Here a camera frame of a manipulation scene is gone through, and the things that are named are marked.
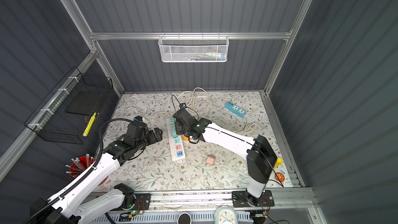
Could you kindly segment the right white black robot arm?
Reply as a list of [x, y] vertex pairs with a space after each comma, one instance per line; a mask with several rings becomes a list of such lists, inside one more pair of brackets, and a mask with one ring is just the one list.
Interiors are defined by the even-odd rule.
[[264, 136], [252, 138], [228, 131], [208, 119], [196, 119], [183, 108], [173, 118], [178, 135], [216, 144], [245, 159], [250, 177], [246, 188], [248, 197], [261, 198], [277, 162], [277, 155]]

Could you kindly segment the pink plug adapter front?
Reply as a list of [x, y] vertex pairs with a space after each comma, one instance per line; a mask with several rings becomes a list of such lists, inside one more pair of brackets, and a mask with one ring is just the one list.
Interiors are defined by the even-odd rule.
[[215, 162], [215, 156], [213, 155], [208, 155], [206, 159], [206, 164], [209, 166], [212, 166]]

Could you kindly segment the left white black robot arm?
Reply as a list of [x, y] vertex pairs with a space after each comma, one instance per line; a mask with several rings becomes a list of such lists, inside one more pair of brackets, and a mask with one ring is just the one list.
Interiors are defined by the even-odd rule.
[[109, 193], [83, 203], [86, 197], [110, 174], [126, 162], [137, 158], [147, 146], [162, 141], [163, 131], [150, 130], [140, 116], [127, 120], [127, 132], [108, 146], [99, 142], [93, 164], [88, 166], [70, 184], [47, 200], [38, 199], [31, 206], [26, 224], [86, 224], [107, 215], [109, 211], [122, 208], [124, 211], [144, 209], [135, 191], [120, 183]]

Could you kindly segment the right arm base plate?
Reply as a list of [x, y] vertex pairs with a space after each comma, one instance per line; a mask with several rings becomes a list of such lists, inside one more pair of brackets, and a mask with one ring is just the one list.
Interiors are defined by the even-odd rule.
[[232, 192], [233, 206], [237, 207], [274, 207], [275, 202], [270, 190], [263, 191], [259, 198], [255, 198], [245, 191]]

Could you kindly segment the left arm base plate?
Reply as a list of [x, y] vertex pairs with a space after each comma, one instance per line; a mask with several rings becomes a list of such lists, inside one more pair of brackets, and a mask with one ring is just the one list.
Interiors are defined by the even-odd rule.
[[122, 201], [121, 206], [112, 211], [146, 211], [149, 210], [151, 194], [127, 195]]

